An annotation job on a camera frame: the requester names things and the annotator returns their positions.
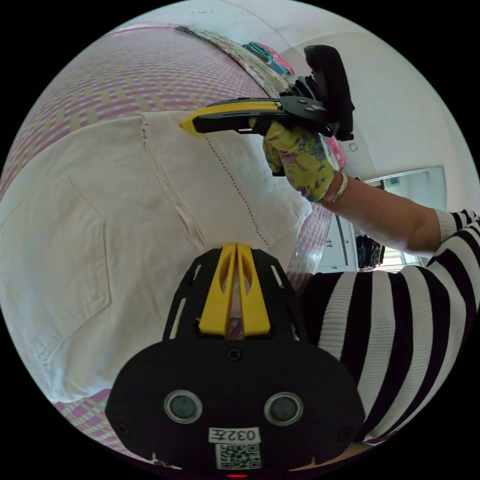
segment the gloved hand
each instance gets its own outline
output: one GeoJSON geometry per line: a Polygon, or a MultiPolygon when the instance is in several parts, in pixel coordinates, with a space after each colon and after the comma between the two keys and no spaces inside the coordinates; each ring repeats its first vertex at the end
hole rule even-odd
{"type": "MultiPolygon", "coordinates": [[[[254,127],[257,119],[250,120],[254,127]]],[[[290,185],[310,202],[318,202],[334,179],[318,133],[301,127],[288,130],[274,121],[263,138],[266,161],[274,174],[284,171],[290,185]]]]}

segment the striped sweater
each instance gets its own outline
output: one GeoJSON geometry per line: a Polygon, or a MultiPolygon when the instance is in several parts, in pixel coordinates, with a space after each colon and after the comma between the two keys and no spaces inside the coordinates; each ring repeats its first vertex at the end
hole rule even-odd
{"type": "Polygon", "coordinates": [[[386,439],[427,405],[479,313],[479,217],[436,213],[441,246],[426,267],[318,273],[300,298],[309,341],[357,384],[366,415],[357,442],[386,439]]]}

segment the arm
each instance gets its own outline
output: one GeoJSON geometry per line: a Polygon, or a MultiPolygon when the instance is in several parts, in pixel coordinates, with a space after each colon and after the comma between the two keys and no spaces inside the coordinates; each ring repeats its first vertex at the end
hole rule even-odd
{"type": "Polygon", "coordinates": [[[430,257],[440,247],[440,224],[435,210],[351,177],[342,197],[330,203],[329,199],[341,184],[342,174],[335,171],[320,203],[372,239],[387,247],[425,257],[430,257]]]}

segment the pink object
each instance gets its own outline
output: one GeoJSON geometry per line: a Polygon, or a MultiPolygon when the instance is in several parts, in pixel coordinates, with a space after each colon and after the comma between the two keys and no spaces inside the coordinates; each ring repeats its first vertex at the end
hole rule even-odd
{"type": "Polygon", "coordinates": [[[262,43],[257,43],[257,45],[260,45],[265,50],[268,50],[273,55],[273,59],[283,68],[287,69],[290,72],[290,75],[295,75],[294,69],[273,48],[263,45],[262,43]]]}
{"type": "Polygon", "coordinates": [[[335,157],[335,160],[338,163],[338,169],[342,169],[345,166],[345,157],[340,150],[340,145],[337,142],[337,139],[334,136],[330,136],[326,137],[326,141],[330,147],[332,155],[335,157]]]}

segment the stitching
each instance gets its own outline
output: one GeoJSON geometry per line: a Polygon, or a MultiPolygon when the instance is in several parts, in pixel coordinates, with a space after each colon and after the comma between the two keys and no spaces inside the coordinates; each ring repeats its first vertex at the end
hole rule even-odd
{"type": "Polygon", "coordinates": [[[259,230],[259,227],[257,225],[257,222],[255,221],[255,218],[254,218],[254,215],[252,213],[252,209],[249,205],[249,203],[247,202],[247,200],[245,199],[245,197],[243,196],[242,192],[240,191],[239,187],[237,186],[237,183],[235,182],[235,179],[234,177],[232,176],[232,174],[229,172],[228,168],[225,166],[223,160],[220,158],[219,154],[217,153],[217,151],[215,150],[214,146],[212,145],[212,142],[210,141],[210,139],[206,136],[206,135],[203,135],[206,139],[206,141],[208,142],[208,144],[210,145],[210,148],[212,150],[212,152],[215,154],[215,156],[218,158],[218,161],[220,162],[221,166],[223,167],[223,169],[226,171],[226,173],[228,174],[228,176],[230,177],[230,180],[231,182],[233,183],[233,186],[235,187],[236,191],[238,192],[238,194],[240,195],[241,199],[244,201],[246,207],[248,208],[248,213],[250,215],[250,218],[251,218],[251,221],[253,223],[253,226],[255,227],[255,230],[258,234],[258,236],[263,240],[263,242],[265,243],[265,245],[270,248],[270,245],[269,243],[265,240],[265,238],[263,237],[263,235],[260,233],[260,230],[259,230]]]}

